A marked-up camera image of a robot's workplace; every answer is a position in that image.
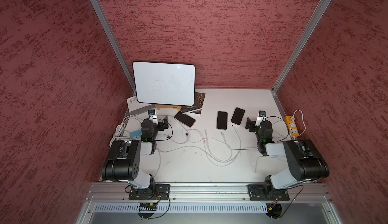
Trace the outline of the aluminium corner post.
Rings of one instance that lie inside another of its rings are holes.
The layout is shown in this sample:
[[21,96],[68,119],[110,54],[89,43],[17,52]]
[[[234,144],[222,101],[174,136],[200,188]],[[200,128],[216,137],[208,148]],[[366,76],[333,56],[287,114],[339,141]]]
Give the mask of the aluminium corner post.
[[299,57],[300,53],[302,52],[304,46],[308,42],[310,36],[314,32],[316,26],[318,25],[319,21],[321,20],[322,16],[324,15],[326,9],[328,8],[329,4],[332,0],[320,0],[316,9],[314,10],[310,20],[308,21],[300,39],[298,40],[291,56],[289,57],[287,63],[285,64],[285,67],[283,68],[281,74],[279,75],[277,81],[275,82],[273,88],[272,88],[272,94],[273,96],[277,95],[277,92],[279,91],[281,85],[283,84],[284,80],[286,79],[288,73],[292,69],[294,63],[296,62],[297,58]]
[[130,70],[129,70],[129,67],[127,65],[127,62],[124,58],[124,54],[122,53],[121,51],[121,48],[119,46],[119,43],[114,35],[114,32],[111,28],[111,25],[108,21],[108,18],[106,16],[106,13],[103,9],[103,6],[100,2],[100,0],[89,0],[92,4],[92,7],[94,8],[94,11],[103,27],[103,30],[111,44],[111,47],[121,65],[121,68],[130,84],[130,87],[133,91],[133,95],[136,93],[136,89],[135,89],[135,83],[134,83],[134,79],[132,78],[131,76],[131,73],[130,73]]

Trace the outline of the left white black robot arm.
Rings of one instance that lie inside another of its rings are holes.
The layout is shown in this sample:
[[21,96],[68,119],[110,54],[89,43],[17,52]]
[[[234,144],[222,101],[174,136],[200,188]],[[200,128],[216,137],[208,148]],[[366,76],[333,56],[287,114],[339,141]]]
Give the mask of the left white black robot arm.
[[152,174],[140,169],[140,157],[152,155],[157,148],[157,135],[170,126],[168,117],[163,119],[145,119],[141,123],[140,138],[135,140],[115,140],[102,168],[102,179],[111,182],[127,182],[137,190],[155,189]]

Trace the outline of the teal small object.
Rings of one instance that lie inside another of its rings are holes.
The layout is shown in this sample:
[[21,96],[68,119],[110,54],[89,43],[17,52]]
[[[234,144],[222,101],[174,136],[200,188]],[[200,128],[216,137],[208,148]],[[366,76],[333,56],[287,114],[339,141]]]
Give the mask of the teal small object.
[[131,132],[129,134],[129,138],[131,140],[138,140],[138,139],[141,139],[141,136],[142,136],[142,131],[141,130],[137,130],[137,131],[134,131],[134,132]]

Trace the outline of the white board black frame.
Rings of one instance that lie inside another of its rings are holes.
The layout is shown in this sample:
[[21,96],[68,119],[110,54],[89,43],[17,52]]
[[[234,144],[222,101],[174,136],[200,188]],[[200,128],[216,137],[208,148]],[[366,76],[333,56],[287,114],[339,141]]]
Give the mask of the white board black frame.
[[132,68],[138,102],[180,106],[195,104],[194,65],[135,61]]

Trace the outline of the dark book chinese title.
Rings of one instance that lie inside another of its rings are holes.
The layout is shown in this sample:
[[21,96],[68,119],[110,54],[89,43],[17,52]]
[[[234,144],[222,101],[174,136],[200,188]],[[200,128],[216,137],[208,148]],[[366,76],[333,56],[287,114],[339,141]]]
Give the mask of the dark book chinese title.
[[200,115],[202,113],[203,103],[205,100],[205,93],[196,92],[195,94],[195,103],[193,106],[182,106],[181,111],[183,114],[197,114]]

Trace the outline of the grey flat box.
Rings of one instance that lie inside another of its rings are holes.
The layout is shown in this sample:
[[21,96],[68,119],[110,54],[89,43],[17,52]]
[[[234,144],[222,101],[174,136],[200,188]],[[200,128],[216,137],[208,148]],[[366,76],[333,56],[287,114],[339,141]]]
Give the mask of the grey flat box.
[[127,98],[126,102],[128,107],[128,113],[131,117],[139,114],[143,114],[148,112],[149,110],[155,109],[155,104],[140,103],[137,100],[136,96]]

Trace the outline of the left aluminium corner post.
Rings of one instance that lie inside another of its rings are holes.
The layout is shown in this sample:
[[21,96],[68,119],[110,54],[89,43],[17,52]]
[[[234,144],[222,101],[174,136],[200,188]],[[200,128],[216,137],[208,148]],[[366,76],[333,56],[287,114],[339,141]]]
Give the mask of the left aluminium corner post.
[[103,9],[103,6],[100,2],[100,0],[89,0],[92,4],[92,7],[94,8],[94,11],[103,27],[103,30],[111,44],[111,47],[121,65],[121,68],[130,84],[130,87],[133,91],[133,95],[136,93],[136,89],[135,89],[135,83],[134,83],[134,79],[132,78],[131,76],[131,73],[130,73],[130,70],[129,70],[129,67],[127,65],[127,62],[124,58],[124,54],[122,53],[121,51],[121,48],[119,46],[119,43],[114,35],[114,32],[111,28],[111,25],[108,21],[108,18],[106,16],[106,13]]

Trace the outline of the wooden board stand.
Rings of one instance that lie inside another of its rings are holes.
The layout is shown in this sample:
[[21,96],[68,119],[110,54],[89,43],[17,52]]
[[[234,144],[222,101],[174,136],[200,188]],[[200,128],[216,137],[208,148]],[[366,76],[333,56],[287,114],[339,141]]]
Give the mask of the wooden board stand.
[[176,109],[178,111],[181,111],[182,109],[182,106],[178,106],[178,105],[161,105],[161,104],[156,104],[155,107],[158,109],[158,110],[161,110],[161,109]]

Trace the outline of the yellow power strip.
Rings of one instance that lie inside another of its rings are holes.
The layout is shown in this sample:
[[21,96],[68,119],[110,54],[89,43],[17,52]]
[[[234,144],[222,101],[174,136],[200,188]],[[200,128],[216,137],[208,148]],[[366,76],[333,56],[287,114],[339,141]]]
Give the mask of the yellow power strip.
[[285,116],[285,122],[288,126],[290,137],[296,139],[299,136],[299,131],[295,123],[295,117]]

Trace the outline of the right aluminium corner post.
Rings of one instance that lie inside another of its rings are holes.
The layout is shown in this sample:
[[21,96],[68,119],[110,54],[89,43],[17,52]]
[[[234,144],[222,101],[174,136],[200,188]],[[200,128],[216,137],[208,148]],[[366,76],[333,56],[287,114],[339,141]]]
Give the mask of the right aluminium corner post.
[[297,58],[299,57],[300,53],[302,52],[304,46],[308,42],[310,36],[314,32],[316,26],[318,25],[319,21],[321,20],[322,16],[324,15],[326,9],[328,8],[329,4],[332,0],[320,0],[316,9],[314,10],[310,20],[308,21],[300,39],[298,40],[291,56],[289,57],[287,63],[285,64],[285,67],[283,68],[281,74],[279,75],[277,81],[275,82],[273,88],[272,88],[272,94],[273,96],[277,95],[277,92],[279,91],[281,85],[283,84],[284,80],[286,79],[288,73],[292,69],[294,63],[296,62]]

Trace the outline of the clear case phone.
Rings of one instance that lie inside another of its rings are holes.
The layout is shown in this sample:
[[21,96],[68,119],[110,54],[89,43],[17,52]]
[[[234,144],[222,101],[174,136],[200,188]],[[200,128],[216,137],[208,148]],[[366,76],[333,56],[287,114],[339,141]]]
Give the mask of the clear case phone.
[[228,113],[224,111],[219,111],[217,113],[216,128],[218,130],[227,130],[227,120],[228,120]]

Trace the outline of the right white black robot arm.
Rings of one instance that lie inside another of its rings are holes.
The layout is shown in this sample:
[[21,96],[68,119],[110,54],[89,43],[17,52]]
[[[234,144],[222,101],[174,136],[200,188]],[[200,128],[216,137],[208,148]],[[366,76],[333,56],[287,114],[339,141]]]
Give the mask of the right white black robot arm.
[[263,156],[285,157],[287,160],[287,168],[265,178],[263,187],[266,192],[283,191],[305,181],[329,176],[329,167],[311,140],[274,142],[272,123],[265,119],[260,124],[247,119],[245,128],[255,133],[258,151]]

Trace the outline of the pink case phone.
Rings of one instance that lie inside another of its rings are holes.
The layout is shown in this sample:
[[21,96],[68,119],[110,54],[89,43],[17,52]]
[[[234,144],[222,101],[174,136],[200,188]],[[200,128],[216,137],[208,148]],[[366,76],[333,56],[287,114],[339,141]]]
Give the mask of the pink case phone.
[[177,119],[182,124],[192,127],[193,124],[196,122],[196,120],[188,115],[183,114],[181,111],[179,111],[175,116],[175,119]]
[[235,125],[240,125],[242,122],[242,119],[244,117],[244,114],[245,114],[244,109],[236,107],[233,114],[232,114],[230,122],[235,124]]

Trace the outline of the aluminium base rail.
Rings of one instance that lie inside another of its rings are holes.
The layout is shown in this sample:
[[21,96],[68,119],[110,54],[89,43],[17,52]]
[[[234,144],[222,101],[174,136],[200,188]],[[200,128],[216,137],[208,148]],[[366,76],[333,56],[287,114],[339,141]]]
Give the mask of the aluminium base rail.
[[[251,183],[169,183],[168,195],[172,203],[271,203],[257,190],[249,190]],[[126,183],[93,183],[87,202],[129,202],[134,190]],[[289,200],[277,197],[278,203],[333,203],[326,184],[305,183],[288,189]]]

